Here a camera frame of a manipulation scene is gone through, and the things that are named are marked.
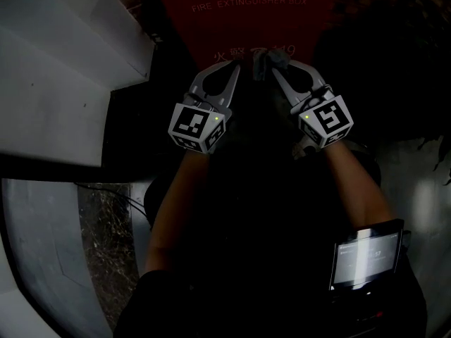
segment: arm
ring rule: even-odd
[[[147,249],[146,272],[175,270],[178,249],[195,201],[206,185],[209,155],[187,151],[156,214]]]
[[[343,142],[324,149],[338,193],[354,228],[392,219],[381,189]]]

